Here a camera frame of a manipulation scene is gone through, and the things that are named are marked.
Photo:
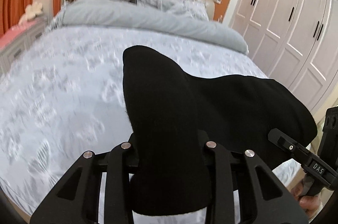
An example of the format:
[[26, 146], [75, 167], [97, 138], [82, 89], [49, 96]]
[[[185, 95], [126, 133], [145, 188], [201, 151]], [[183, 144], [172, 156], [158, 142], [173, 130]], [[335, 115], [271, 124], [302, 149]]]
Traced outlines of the right hand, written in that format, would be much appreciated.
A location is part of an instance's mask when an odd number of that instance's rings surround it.
[[319, 195], [317, 196], [301, 196], [303, 191], [303, 181], [299, 181], [292, 189], [291, 194], [294, 199], [299, 203], [300, 207], [305, 210], [309, 219], [315, 217], [323, 208], [323, 203]]

